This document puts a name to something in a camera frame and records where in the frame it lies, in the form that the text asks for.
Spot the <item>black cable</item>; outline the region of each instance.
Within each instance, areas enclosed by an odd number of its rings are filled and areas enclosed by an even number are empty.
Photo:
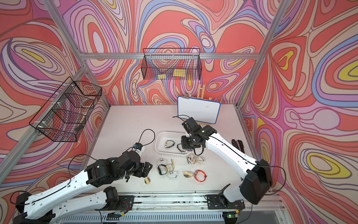
[[[219,139],[217,139],[217,138],[215,138],[216,140],[218,140],[219,142],[221,142],[223,145],[226,145],[226,147],[228,147],[229,149],[231,149],[232,150],[232,148],[230,148],[227,144],[225,144],[225,143],[223,143],[222,141],[220,141]],[[278,168],[281,168],[283,171],[284,171],[284,174],[285,174],[285,181],[284,181],[284,183],[283,183],[283,185],[280,187],[280,189],[278,189],[277,191],[275,191],[274,193],[271,193],[271,194],[265,194],[265,195],[273,195],[273,194],[275,194],[275,193],[277,193],[277,192],[279,192],[279,191],[281,191],[281,189],[285,186],[285,184],[286,184],[286,180],[287,180],[287,176],[286,176],[286,171],[285,171],[285,169],[283,168],[283,167],[280,167],[280,166],[261,166],[261,165],[258,165],[258,164],[254,164],[254,163],[252,163],[252,162],[250,162],[250,161],[248,161],[247,159],[245,159],[244,157],[242,157],[241,155],[239,155],[238,153],[236,153],[238,156],[240,156],[243,160],[245,160],[247,163],[250,163],[250,164],[252,164],[252,165],[255,165],[255,166],[258,166],[258,167],[263,167],[263,168],[265,168],[265,167],[278,167]]]
[[[154,131],[152,130],[152,129],[145,129],[143,132],[142,132],[142,134],[140,135],[140,138],[139,138],[139,141],[138,141],[138,143],[140,143],[140,139],[142,138],[142,135],[143,135],[143,133],[146,131],[146,130],[151,130],[153,133],[154,133]]]
[[[27,203],[27,204],[16,204],[16,203],[14,203],[11,199],[13,198],[13,195],[14,195],[16,192],[24,192],[24,193],[31,194],[31,193],[29,193],[29,192],[27,192],[27,191],[22,191],[22,190],[15,191],[15,192],[12,193],[12,195],[10,196],[10,199],[9,199],[9,201],[10,201],[11,204],[13,204],[13,205],[29,205],[29,204],[30,204],[30,203]]]
[[[251,213],[252,213],[252,203],[251,203],[251,211],[250,211],[250,214],[248,215],[248,217],[247,217],[246,219],[244,219],[244,220],[242,220],[242,221],[236,223],[236,224],[243,223],[243,222],[245,222],[246,220],[248,220],[248,219],[250,218]]]
[[[184,115],[184,114],[182,114],[182,115],[177,115],[177,116],[174,116],[173,118],[179,118],[179,119],[181,119],[182,121],[184,121],[182,118],[180,118],[179,116],[187,116],[187,117],[189,117],[188,115]]]
[[[202,152],[201,152],[199,155],[203,154],[203,152],[204,152],[204,146],[202,145]]]
[[[204,198],[205,198],[205,200],[207,200],[207,201],[211,201],[211,202],[215,201],[216,203],[221,204],[219,201],[217,201],[217,200],[213,199],[213,197],[212,197],[212,196],[210,196],[211,200],[209,200],[209,198],[206,198],[206,197],[207,197],[207,195],[204,195]]]
[[[99,211],[100,212],[100,216],[101,216],[101,223],[103,224],[102,222],[102,214],[101,214],[101,211],[99,209],[95,209],[95,211]]]
[[[145,129],[145,130],[142,132],[142,134],[140,135],[139,141],[140,141],[140,139],[142,138],[142,135],[143,135],[143,133],[144,133],[146,130],[151,130],[151,131],[153,132],[154,138],[153,138],[153,140],[152,140],[150,143],[154,142],[154,140],[155,140],[155,132],[154,132],[152,129],[149,129],[149,128],[148,128],[148,129]],[[133,147],[134,147],[134,145],[131,146],[131,147],[129,147],[129,148],[126,150],[126,152],[127,152],[128,150],[130,150],[130,149],[133,149]]]
[[[177,144],[176,145],[176,148],[180,151],[180,152],[185,152],[185,149],[184,150],[181,150],[180,148],[179,148],[179,145],[182,145],[181,143],[179,143],[179,144]]]
[[[172,144],[171,146],[167,146],[167,142],[173,142],[173,144]],[[171,148],[171,147],[173,147],[173,146],[175,146],[175,141],[173,141],[173,140],[167,140],[167,141],[165,142],[165,148]]]
[[[40,198],[40,199],[37,199],[37,200],[35,200],[35,201],[32,201],[31,203],[35,203],[35,202],[38,202],[38,201],[40,201],[40,200],[42,200],[42,199],[44,199],[44,198],[47,198],[47,197],[53,195],[54,193],[57,193],[57,192],[59,192],[60,190],[64,189],[65,187],[69,186],[69,184],[71,183],[71,179],[72,179],[71,173],[70,173],[70,171],[69,171],[69,166],[71,165],[71,162],[73,161],[73,159],[76,158],[77,156],[89,156],[89,157],[91,157],[92,159],[97,160],[97,159],[95,159],[95,158],[93,158],[92,156],[87,155],[87,154],[78,154],[78,155],[74,156],[74,157],[71,159],[71,161],[69,162],[68,167],[67,167],[68,174],[69,174],[69,182],[68,182],[68,184],[66,184],[64,187],[58,189],[57,191],[55,191],[55,192],[53,192],[53,193],[51,193],[51,194],[49,194],[49,195],[46,195],[46,196],[44,196],[44,197],[42,197],[42,198]],[[14,205],[29,205],[29,204],[30,204],[30,203],[27,203],[27,204],[16,204],[16,203],[13,203],[11,199],[12,199],[13,195],[14,195],[16,192],[25,192],[25,193],[28,193],[28,194],[29,194],[29,192],[27,192],[27,191],[15,191],[15,192],[10,196],[10,203],[11,203],[11,204],[14,204]]]
[[[69,166],[70,166],[70,164],[72,163],[72,161],[74,160],[74,158],[76,158],[77,156],[89,156],[89,157],[91,157],[92,159],[94,159],[94,160],[98,160],[98,159],[95,159],[95,158],[93,158],[92,156],[90,156],[90,155],[87,155],[87,154],[78,154],[78,155],[76,155],[76,156],[74,156],[72,159],[71,159],[71,161],[69,162],[69,164],[68,164],[68,167],[67,167],[67,169],[68,169],[68,175],[69,175],[69,182],[68,182],[68,184],[67,185],[69,185],[70,183],[71,183],[71,173],[70,173],[70,171],[69,171]]]
[[[275,192],[270,193],[270,194],[265,194],[265,195],[273,195],[273,194],[276,194],[277,192],[281,191],[281,189],[285,186],[287,176],[286,176],[286,171],[285,171],[285,169],[283,169],[283,170],[284,170],[284,174],[285,174],[285,181],[284,181],[284,184],[280,187],[280,189],[275,190]]]

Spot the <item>black bracket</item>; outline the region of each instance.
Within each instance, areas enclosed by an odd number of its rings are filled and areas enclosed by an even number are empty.
[[[133,208],[133,201],[134,201],[134,196],[133,195],[119,195],[119,204],[116,208],[114,208],[113,210],[119,210],[121,212],[124,211],[130,211]],[[122,217],[121,213],[108,213],[106,220],[119,220],[119,218]]]
[[[220,196],[217,195],[206,195],[205,196],[208,199],[208,209],[237,209],[239,211],[243,210],[245,208],[244,200],[235,201],[230,204],[228,204],[228,207],[225,208],[220,203]]]
[[[149,174],[149,171],[152,169],[153,165],[145,162],[144,167],[143,167],[143,173],[142,173],[142,177],[147,177]]]
[[[240,150],[242,153],[245,153],[245,151],[244,151],[244,145],[243,145],[243,143],[242,143],[241,140],[237,140],[237,142],[236,142],[235,139],[233,139],[233,140],[231,140],[231,144],[232,144],[235,148],[237,148],[238,150]]]

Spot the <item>white tabletop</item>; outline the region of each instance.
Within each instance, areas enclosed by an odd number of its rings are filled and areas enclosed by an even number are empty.
[[[182,121],[179,118],[172,118],[176,115],[176,105],[112,106],[91,156],[98,159],[119,157],[123,151],[139,140],[142,131],[147,128],[152,129],[156,136],[162,131],[184,133]],[[245,153],[252,156],[233,105],[221,105],[218,120],[211,126],[228,142],[231,142],[231,139],[242,140]],[[152,139],[153,133],[146,131],[140,143],[146,144]],[[202,154],[205,162],[201,165],[192,165],[188,164],[185,156],[169,156],[156,152],[154,145],[155,140],[145,146],[141,155],[141,162],[150,162],[153,165],[148,175],[151,179],[149,185],[144,183],[144,178],[131,176],[128,183],[125,180],[117,180],[92,192],[98,192],[108,186],[116,187],[118,192],[216,191],[229,183],[240,183],[238,173],[221,157],[208,149],[205,149]],[[165,158],[168,161],[173,159],[175,169],[179,172],[177,178],[171,179],[158,174],[156,164],[159,158]],[[90,159],[88,165],[93,162],[94,160]],[[202,170],[206,173],[205,182],[199,183],[193,177],[183,176],[184,171],[194,173],[195,170]]]

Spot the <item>psychedelic wallpaper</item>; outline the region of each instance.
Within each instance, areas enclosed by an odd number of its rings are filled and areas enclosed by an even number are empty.
[[[261,48],[276,0],[55,1],[82,52],[198,47],[204,53]],[[87,60],[111,104],[175,104],[205,84],[205,98],[236,103],[253,60],[204,60],[200,81],[143,80],[141,60]]]
[[[258,52],[277,0],[55,1],[82,52],[133,53],[146,47]]]
[[[212,71],[203,67],[201,80],[143,80],[141,60],[87,60],[108,102],[116,104],[176,104],[187,92],[196,96],[205,84],[204,98],[236,103],[253,60],[213,60]]]
[[[294,0],[241,104],[295,224],[358,223],[357,21],[358,1]]]
[[[33,115],[79,65],[38,0],[0,1],[0,21],[1,162],[28,130]],[[72,156],[87,152],[104,111],[102,102],[98,103],[77,143],[37,137],[0,185],[0,223],[12,222],[15,206],[9,199],[16,190],[35,193],[68,179],[65,167]],[[73,161],[73,173],[83,159]]]

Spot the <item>wooden easel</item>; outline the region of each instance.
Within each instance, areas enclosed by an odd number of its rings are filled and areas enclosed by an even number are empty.
[[[197,99],[205,100],[205,99],[204,99],[204,91],[205,91],[205,84],[203,84],[203,87],[201,87],[201,84],[199,83],[197,96],[196,96],[196,97],[192,97],[192,94],[189,94],[189,97],[190,97],[190,98],[197,98]]]

